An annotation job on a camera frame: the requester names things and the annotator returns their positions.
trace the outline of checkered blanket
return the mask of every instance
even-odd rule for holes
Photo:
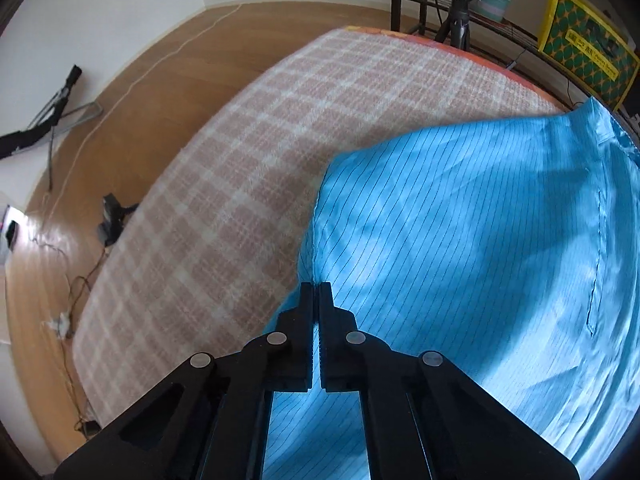
[[[398,33],[334,30],[213,117],[132,216],[74,337],[107,424],[197,351],[259,335],[296,260],[334,155],[436,124],[555,114],[560,105],[471,54]]]

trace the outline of blue striped cloth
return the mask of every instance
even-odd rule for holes
[[[442,352],[587,479],[640,406],[639,161],[594,99],[345,153],[299,279],[394,350]],[[276,394],[264,478],[368,477],[357,394],[324,393],[316,359],[308,394]]]

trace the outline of wooden floor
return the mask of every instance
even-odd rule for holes
[[[98,97],[105,112],[153,63],[233,8],[206,10],[151,47]],[[345,25],[388,28],[388,22],[388,12],[337,4],[242,6],[132,88],[87,141],[55,211],[40,229],[59,198],[78,147],[98,120],[65,139],[54,160],[52,195],[47,200],[47,181],[41,181],[6,269],[15,367],[36,423],[57,460],[84,442],[74,430],[76,402],[84,405],[84,398],[77,380],[70,382],[65,370],[66,361],[75,377],[70,341],[61,343],[44,323],[68,310],[67,280],[86,275],[100,257],[95,228],[101,222],[101,198],[112,192],[123,205],[142,200],[212,115],[261,73],[314,38]],[[85,301],[86,295],[76,306],[74,319]]]

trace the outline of shiny fabric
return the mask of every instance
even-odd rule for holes
[[[391,348],[442,352],[587,479],[640,405],[639,161],[594,99],[345,153],[300,281]],[[265,479],[369,477],[357,394],[324,393],[317,365],[274,399]]]

